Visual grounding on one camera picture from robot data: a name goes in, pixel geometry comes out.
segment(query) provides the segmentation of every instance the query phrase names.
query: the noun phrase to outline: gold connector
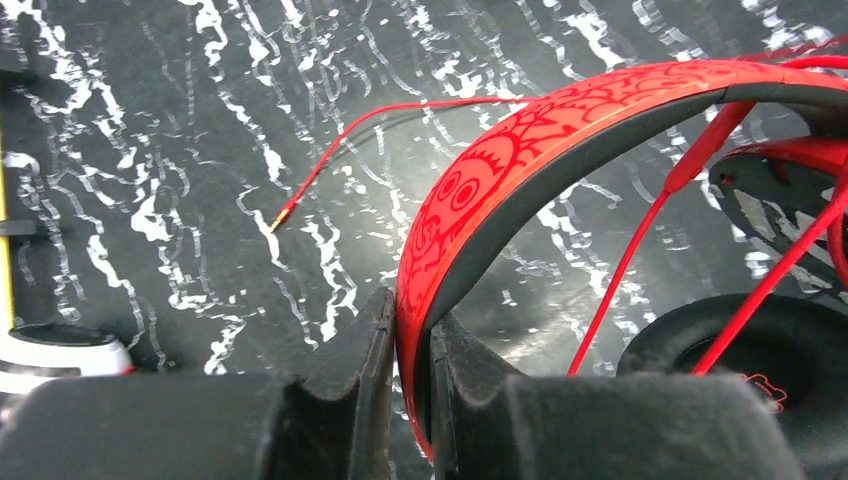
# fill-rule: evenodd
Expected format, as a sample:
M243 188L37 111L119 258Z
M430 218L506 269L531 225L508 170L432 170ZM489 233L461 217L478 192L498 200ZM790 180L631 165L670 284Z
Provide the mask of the gold connector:
M271 233L274 233L274 230L276 230L280 226L280 224L282 224L283 221L285 221L286 217L288 217L288 216L289 216L289 210L288 209L280 212L280 214L277 215L277 218L274 219L274 223L272 223L271 226L268 227L268 229L271 231Z

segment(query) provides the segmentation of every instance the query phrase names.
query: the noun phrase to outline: black and white marble pattern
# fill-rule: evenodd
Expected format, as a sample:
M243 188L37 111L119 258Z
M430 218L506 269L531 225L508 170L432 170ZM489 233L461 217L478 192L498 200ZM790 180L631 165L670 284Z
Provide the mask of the black and white marble pattern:
M275 234L324 148L378 106L538 95L645 62L726 57L843 33L836 0L0 0L6 48L41 75L2 93L10 209L50 230L14 252L18 321L118 333L162 372L287 369L393 285L439 173L517 106L391 115L362 128ZM668 172L715 109L564 192L457 307L496 351L561 374ZM734 145L799 122L755 110ZM661 214L590 354L613 373L656 316L747 291L768 257L705 176ZM798 292L809 286L785 286ZM427 478L405 423L393 475Z

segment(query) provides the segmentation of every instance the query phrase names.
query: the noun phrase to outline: ear cup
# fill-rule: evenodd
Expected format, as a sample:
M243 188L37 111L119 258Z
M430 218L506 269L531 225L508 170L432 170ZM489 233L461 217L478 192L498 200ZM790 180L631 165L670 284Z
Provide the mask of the ear cup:
M746 295L723 295L677 308L639 332L617 375L687 372ZM808 472L848 466L848 319L813 302L769 296L719 359L777 415Z

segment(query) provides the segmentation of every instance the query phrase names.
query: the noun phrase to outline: red wire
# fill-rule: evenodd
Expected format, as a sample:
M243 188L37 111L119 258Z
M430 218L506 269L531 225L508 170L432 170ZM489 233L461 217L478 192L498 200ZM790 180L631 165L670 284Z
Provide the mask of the red wire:
M848 187L848 159L843 166L839 178L836 180L836 187L833 189L834 194L837 190ZM845 247L842 243L844 216L839 215L827 227L827 250L830 252L830 258L833 259L833 267L836 269L836 274L844 287L848 287L848 262L845 260Z
M607 310L609 310L612 298L615 296L616 290L618 290L618 284L621 283L621 279L624 277L624 272L627 271L627 266L630 265L630 260L639 248L639 244L642 243L642 238L648 231L648 227L651 226L651 223L653 223L657 214L660 213L660 210L662 210L663 205L665 205L666 200L668 200L670 196L671 193L667 191L660 193L657 199L654 200L654 203L651 204L651 208L648 210L648 213L646 213L645 217L642 218L642 222L636 229L636 233L634 233L633 237L631 237L630 243L627 245L627 249L624 250L624 255L621 257L621 261L618 262L618 266L612 274L612 280L610 280L607 291L604 292L604 298L601 300L601 305L595 312L595 318L592 319L589 329L586 330L586 335L583 336L583 341L580 342L580 347L577 348L577 353L574 354L571 366L568 367L569 376L576 375L577 370L580 369L580 364L583 363L583 358L586 356L586 352L589 351L592 339L594 339L595 335L598 333L598 328L600 328L601 322L603 322L604 316L606 315Z
M810 225L801 238L795 242L783 258L777 262L777 265L766 275L762 282L754 289L753 292L745 299L745 302L736 312L736 315L727 324L727 327L716 338L715 342L710 345L707 353L701 357L698 364L692 370L695 375L704 375L718 360L718 357L724 353L724 350L733 341L733 338L745 326L745 323L754 315L757 308L765 300L766 296L777 287L778 282L782 279L792 266L797 262L802 255L815 243L815 241L824 233L828 225L836 218L844 215L845 208L848 207L848 188L843 188L834 193L833 201L831 201L822 213L816 217L816 220Z
M443 102L421 102L421 103L398 103L395 105L386 105L384 107L377 108L372 110L365 115L357 118L353 121L344 131L336 137L333 143L327 148L327 151L324 152L324 155L321 156L321 160L318 161L318 164L315 165L315 168L312 169L312 172L306 177L303 184L294 194L294 196L289 199L289 201L280 209L277 213L277 216L274 218L274 223L270 225L270 229L273 232L277 229L283 222L286 221L288 216L294 210L294 207L297 206L303 194L306 193L306 189L315 181L315 178L321 173L321 169L326 165L327 160L329 160L330 156L333 155L336 148L341 144L342 140L344 140L350 132L352 132L356 127L362 124L365 120L369 118L379 115L381 113L391 112L394 110L410 110L410 109L424 109L424 108L446 108L446 107L458 107L462 105L471 105L475 103L530 103L536 100L541 100L544 97L525 97L525 98L503 98L503 97L474 97L474 98L463 98L459 100L447 100Z
M835 69L848 69L848 58L840 57L835 55L821 55L821 56L812 56L806 58L797 58L785 62L782 64L785 67L790 68L835 68ZM707 125L707 128L704 129L704 132L695 140L695 143L686 151L683 155L683 158L680 159L679 162L671 169L668 176L666 176L665 183L663 186L663 191L657 200L651 205L651 208L648 210L648 213L645 215L645 218L642 219L642 222L639 224L636 232L631 238L630 243L627 245L627 249L624 251L624 255L622 256L621 261L616 267L615 272L613 273L613 277L610 280L609 285L607 286L607 290L604 293L604 297L601 300L600 305L598 306L598 310L595 312L595 317L592 319L592 323L589 325L589 328L586 331L586 335L584 335L583 340L580 342L580 346L577 349L577 353L574 355L574 359L571 362L571 366L568 368L568 375L573 376L577 374L577 371L580 369L580 365L582 364L587 352L589 351L589 347L592 344L592 341L595 338L595 335L598 332L598 329L603 322L604 317L606 316L607 311L609 310L610 304L612 303L612 298L618 290L619 284L621 283L621 279L624 276L624 272L627 270L630 261L633 258L633 255L636 253L636 250L639 248L639 244L642 242L645 233L647 232L648 227L656 218L659 211L662 209L663 205L666 203L668 198L679 192L683 187L685 187L689 182L695 179L698 173L703 170L706 166L709 159L715 154L721 146L724 144L727 137L733 132L742 120L744 120L745 116L754 108L753 102L737 102L731 103L724 106L716 118ZM839 243L836 245L841 246L841 216L839 217L840 227L837 232L840 235ZM840 257L834 257L834 264L839 265ZM848 279L848 263L844 261L844 252L842 252L842 265L845 267L846 279ZM747 315L738 320L744 325L750 316L753 314L753 311L756 310L756 307L759 306L759 303L754 307L754 309ZM728 334L729 338L727 343L729 344L733 337L738 333L738 330L733 334ZM724 351L724 347L717 346L715 354L715 358L708 359L706 362L709 362L707 369L711 368L715 360L719 355Z
M748 112L750 112L752 108L754 108L754 103L752 102L731 103L722 108L713 121L710 122L709 125L707 125L707 128L704 129L701 136L699 136L689 150L683 154L683 158L674 165L671 172L669 172L668 176L666 176L662 193L660 193L659 197L654 200L654 203L651 205L651 208L648 210L645 218L642 219L642 222L636 229L636 233L634 233L633 237L630 239L630 243L627 245L627 249L625 249L621 261L618 262L618 267L616 267L612 279L607 286L607 291L604 293L604 298L601 300L601 304L595 312L595 317L592 319L592 323L589 324L589 328L586 330L586 335L583 336L583 340L577 348L577 353L571 361L571 366L568 368L569 376L577 375L577 371L580 369L580 364L583 363L583 359L586 357L586 353L589 351L589 347L595 339L595 335L607 314L607 310L609 310L612 298L615 295L616 290L618 290L618 286L621 283L624 272L630 264L630 260L639 248L639 244L642 243L642 239L648 231L648 227L654 221L663 205L665 205L665 202L669 197L671 197L671 195L679 192L690 181L692 181L698 175L698 172L703 170L709 159L715 152L718 151L719 148L721 148L724 141L730 133L733 132L733 129L742 123L742 120L746 115L748 115Z

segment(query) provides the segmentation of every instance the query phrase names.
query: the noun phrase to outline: black ear cushion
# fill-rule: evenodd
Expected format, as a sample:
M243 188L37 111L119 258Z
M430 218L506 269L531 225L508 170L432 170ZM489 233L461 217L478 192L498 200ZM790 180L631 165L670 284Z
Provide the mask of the black ear cushion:
M617 375L688 371L692 364L682 360L693 347L711 343L746 297L713 297L659 317L627 346ZM771 295L737 338L790 346L796 358L787 364L804 369L808 391L777 419L805 469L848 464L848 319L823 305Z

